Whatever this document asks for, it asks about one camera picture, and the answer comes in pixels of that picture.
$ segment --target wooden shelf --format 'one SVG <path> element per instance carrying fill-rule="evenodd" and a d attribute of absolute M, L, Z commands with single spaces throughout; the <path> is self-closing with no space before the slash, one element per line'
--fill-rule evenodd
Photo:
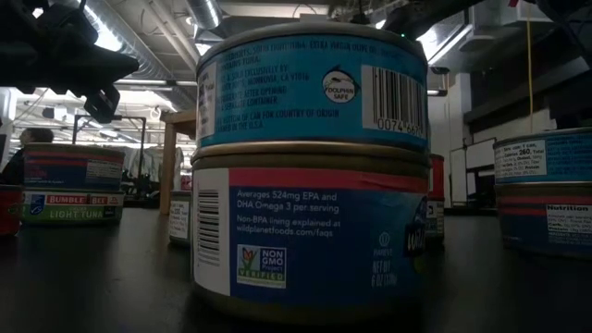
<path fill-rule="evenodd" d="M 160 179 L 160 213 L 168 215 L 170 211 L 170 193 L 173 191 L 175 177 L 175 145 L 177 133 L 189 135 L 195 139 L 195 112 L 166 113 L 160 117 L 165 126 L 165 151 L 163 153 L 163 175 Z"/>

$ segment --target wild planet tuna can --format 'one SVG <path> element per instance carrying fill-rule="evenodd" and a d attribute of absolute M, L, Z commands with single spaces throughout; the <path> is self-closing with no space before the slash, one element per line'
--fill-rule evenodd
<path fill-rule="evenodd" d="M 248 31 L 198 65 L 198 146 L 310 140 L 424 152 L 426 71 L 418 43 L 357 24 Z"/>
<path fill-rule="evenodd" d="M 121 191 L 26 189 L 22 222 L 46 226 L 118 223 L 123 198 Z"/>
<path fill-rule="evenodd" d="M 419 303 L 428 160 L 387 146 L 250 142 L 193 159 L 198 295 L 255 320 L 335 324 Z"/>
<path fill-rule="evenodd" d="M 496 185 L 504 245 L 592 258 L 592 183 Z"/>
<path fill-rule="evenodd" d="M 19 232 L 20 186 L 0 185 L 0 237 L 14 236 Z"/>
<path fill-rule="evenodd" d="M 191 191 L 171 192 L 168 236 L 172 243 L 190 246 Z"/>
<path fill-rule="evenodd" d="M 123 152 L 53 143 L 24 149 L 25 188 L 119 191 Z"/>
<path fill-rule="evenodd" d="M 497 184 L 592 181 L 592 128 L 520 136 L 494 149 Z"/>
<path fill-rule="evenodd" d="M 444 156 L 431 154 L 425 242 L 427 246 L 444 241 Z"/>

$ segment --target person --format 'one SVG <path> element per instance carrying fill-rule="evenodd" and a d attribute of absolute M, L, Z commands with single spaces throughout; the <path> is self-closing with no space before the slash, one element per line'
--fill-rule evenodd
<path fill-rule="evenodd" d="M 20 134 L 20 145 L 24 148 L 27 143 L 54 141 L 54 133 L 50 129 L 25 129 Z M 22 185 L 25 181 L 25 158 L 21 148 L 12 156 L 2 170 L 0 182 L 8 185 Z"/>

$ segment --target barcode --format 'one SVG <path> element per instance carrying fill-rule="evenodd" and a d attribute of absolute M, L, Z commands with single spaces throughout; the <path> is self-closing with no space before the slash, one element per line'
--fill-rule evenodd
<path fill-rule="evenodd" d="M 384 68 L 362 66 L 364 127 L 425 138 L 426 89 L 416 80 Z"/>
<path fill-rule="evenodd" d="M 207 265 L 220 266 L 219 206 L 218 191 L 198 191 L 197 259 Z"/>

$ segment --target black table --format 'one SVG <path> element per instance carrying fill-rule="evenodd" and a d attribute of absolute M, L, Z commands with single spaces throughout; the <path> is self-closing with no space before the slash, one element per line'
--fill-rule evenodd
<path fill-rule="evenodd" d="M 389 332 L 592 331 L 592 262 L 504 251 L 495 217 L 446 223 L 423 311 L 388 318 Z M 0 240 L 0 332 L 287 331 L 209 309 L 190 280 L 190 252 L 168 245 L 157 211 L 126 209 L 115 227 L 23 229 Z"/>

